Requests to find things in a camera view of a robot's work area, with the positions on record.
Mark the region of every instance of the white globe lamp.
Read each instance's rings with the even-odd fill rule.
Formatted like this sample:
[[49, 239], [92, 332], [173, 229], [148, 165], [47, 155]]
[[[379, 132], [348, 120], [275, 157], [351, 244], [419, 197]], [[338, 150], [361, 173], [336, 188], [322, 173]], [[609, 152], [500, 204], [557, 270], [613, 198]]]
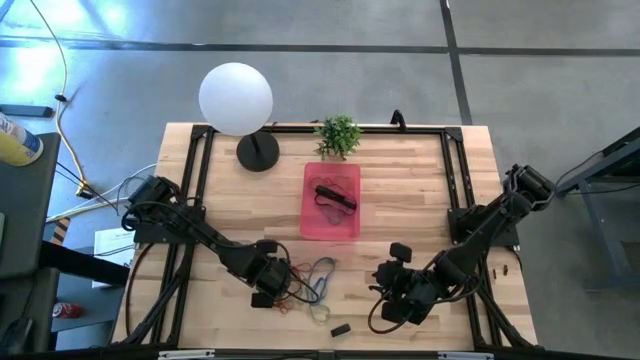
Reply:
[[280, 157], [278, 142], [259, 131], [273, 110], [273, 94], [267, 80], [249, 65], [223, 64], [211, 70], [200, 85], [200, 110], [219, 132], [243, 136], [236, 154], [250, 171], [273, 167]]

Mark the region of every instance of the translucent pink bin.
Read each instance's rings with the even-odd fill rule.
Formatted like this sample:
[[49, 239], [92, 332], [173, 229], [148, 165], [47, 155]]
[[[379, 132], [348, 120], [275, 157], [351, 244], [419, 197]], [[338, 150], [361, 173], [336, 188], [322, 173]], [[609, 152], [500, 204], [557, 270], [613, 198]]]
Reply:
[[[357, 208], [350, 210], [324, 197], [316, 198], [315, 189], [318, 184], [349, 200], [355, 200]], [[360, 166], [307, 163], [304, 167], [303, 186], [300, 234], [304, 238], [355, 240], [360, 237]]]

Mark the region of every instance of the lamp stand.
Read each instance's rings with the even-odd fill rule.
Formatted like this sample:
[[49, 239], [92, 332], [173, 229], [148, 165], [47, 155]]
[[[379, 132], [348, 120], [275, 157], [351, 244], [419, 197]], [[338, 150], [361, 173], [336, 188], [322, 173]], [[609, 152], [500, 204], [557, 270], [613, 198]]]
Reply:
[[280, 157], [280, 146], [273, 135], [257, 131], [240, 139], [236, 148], [238, 161], [249, 171], [271, 169]]

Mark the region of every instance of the potted plant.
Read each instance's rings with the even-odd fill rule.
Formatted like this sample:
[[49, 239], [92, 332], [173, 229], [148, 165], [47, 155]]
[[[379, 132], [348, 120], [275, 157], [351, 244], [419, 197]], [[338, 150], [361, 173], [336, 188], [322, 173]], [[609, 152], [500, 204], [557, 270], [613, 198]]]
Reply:
[[340, 156], [347, 160], [346, 155], [356, 152], [355, 147], [360, 145], [360, 129], [351, 116], [334, 115], [324, 119], [324, 126], [315, 128], [314, 134], [323, 137], [318, 143], [316, 152], [322, 160], [327, 156]]

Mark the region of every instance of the concrete floor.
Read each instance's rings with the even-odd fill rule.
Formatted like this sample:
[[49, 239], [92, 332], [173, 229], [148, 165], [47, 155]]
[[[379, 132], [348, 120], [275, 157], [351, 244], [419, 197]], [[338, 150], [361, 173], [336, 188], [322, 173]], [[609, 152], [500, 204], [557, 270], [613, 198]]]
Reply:
[[[67, 39], [447, 45], [437, 0], [37, 3], [57, 34]], [[633, 0], [449, 3], [458, 46], [640, 49], [640, 3]], [[48, 36], [27, 1], [15, 2], [0, 22], [0, 40], [26, 37], [27, 46], [30, 37]], [[66, 55], [67, 93], [73, 101], [63, 126], [90, 182], [103, 190], [155, 162], [167, 122], [203, 120], [197, 104], [200, 81], [211, 68], [229, 61], [250, 64], [268, 79], [274, 121], [310, 121], [346, 112], [361, 122], [386, 123], [399, 108], [413, 124], [461, 124], [448, 54], [67, 49]], [[514, 162], [531, 164], [551, 179], [640, 124], [639, 60], [460, 56], [473, 124], [490, 127], [500, 170]], [[0, 48], [0, 103], [54, 106], [61, 79], [60, 59], [51, 44]], [[51, 119], [15, 120], [35, 133], [55, 129]], [[65, 150], [59, 160], [71, 165]], [[50, 214], [79, 203], [74, 190], [56, 177]], [[117, 226], [112, 210], [95, 211], [72, 220], [65, 243], [91, 246], [94, 231]], [[540, 344], [640, 357], [640, 291], [583, 291], [585, 281], [606, 270], [581, 200], [556, 201], [518, 230]], [[61, 335], [62, 347], [73, 339], [72, 334]], [[89, 339], [84, 345], [95, 344]]]

